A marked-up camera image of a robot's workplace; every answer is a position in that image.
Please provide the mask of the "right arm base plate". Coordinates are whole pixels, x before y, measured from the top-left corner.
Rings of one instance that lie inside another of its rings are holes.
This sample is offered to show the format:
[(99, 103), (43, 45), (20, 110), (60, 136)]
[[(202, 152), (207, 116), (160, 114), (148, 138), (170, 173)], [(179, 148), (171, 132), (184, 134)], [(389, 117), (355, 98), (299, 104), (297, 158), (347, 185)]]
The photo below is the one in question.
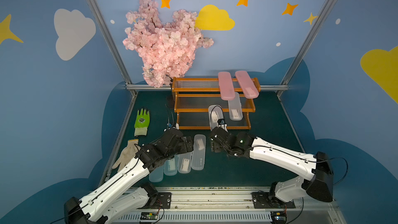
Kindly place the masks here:
[(271, 200), (268, 197), (268, 192), (264, 191), (257, 191), (257, 192), (252, 192), (252, 202), (254, 205), (254, 208), (256, 209), (267, 209), (267, 208), (275, 208), (275, 209), (290, 209), (290, 208), (295, 208), (295, 204), (293, 201), (290, 202), (282, 202), (279, 199), (275, 198), (274, 200)]

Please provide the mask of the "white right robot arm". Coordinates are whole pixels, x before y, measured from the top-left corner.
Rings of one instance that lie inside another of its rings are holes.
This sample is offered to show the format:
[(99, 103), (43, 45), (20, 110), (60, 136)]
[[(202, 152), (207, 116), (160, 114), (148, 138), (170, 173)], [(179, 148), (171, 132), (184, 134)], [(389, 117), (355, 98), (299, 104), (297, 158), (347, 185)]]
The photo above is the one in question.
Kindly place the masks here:
[(212, 129), (210, 140), (214, 152), (225, 151), (236, 158), (264, 161), (296, 174), (293, 179), (272, 183), (266, 195), (266, 203), (271, 207), (305, 196), (326, 203), (333, 201), (334, 172), (328, 155), (323, 152), (302, 153), (245, 132), (234, 135), (222, 127)]

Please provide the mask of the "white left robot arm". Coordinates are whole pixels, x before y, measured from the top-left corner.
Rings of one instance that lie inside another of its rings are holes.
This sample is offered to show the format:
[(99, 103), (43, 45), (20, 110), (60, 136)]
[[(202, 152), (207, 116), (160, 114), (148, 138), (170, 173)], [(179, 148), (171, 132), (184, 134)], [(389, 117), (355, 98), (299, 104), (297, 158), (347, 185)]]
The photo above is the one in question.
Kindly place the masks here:
[(194, 150), (194, 141), (176, 129), (144, 145), (124, 168), (95, 191), (81, 199), (72, 197), (64, 204), (64, 221), (67, 224), (111, 224), (133, 209), (145, 206), (159, 207), (158, 191), (145, 183), (130, 194), (134, 184), (164, 165), (176, 155)]

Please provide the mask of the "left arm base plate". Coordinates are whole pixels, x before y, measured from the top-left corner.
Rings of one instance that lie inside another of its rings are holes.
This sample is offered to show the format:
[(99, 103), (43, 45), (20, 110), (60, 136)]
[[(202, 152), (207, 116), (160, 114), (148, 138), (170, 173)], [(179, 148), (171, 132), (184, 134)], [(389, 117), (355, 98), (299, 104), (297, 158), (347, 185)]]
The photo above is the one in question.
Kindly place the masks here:
[(170, 209), (172, 201), (171, 192), (159, 192), (154, 196), (151, 196), (148, 202), (142, 207), (142, 209)]

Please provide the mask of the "pink pencil case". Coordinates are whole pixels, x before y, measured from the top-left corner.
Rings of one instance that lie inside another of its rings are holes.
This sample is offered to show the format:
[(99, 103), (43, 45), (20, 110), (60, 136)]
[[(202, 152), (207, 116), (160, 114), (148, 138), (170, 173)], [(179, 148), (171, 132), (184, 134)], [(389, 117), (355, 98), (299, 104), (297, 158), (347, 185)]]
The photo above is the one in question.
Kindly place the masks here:
[(235, 98), (233, 81), (229, 72), (218, 73), (218, 84), (222, 100), (231, 101)]
[(255, 99), (259, 96), (258, 89), (246, 71), (235, 72), (235, 77), (240, 85), (240, 88), (242, 89), (244, 96), (247, 99)]

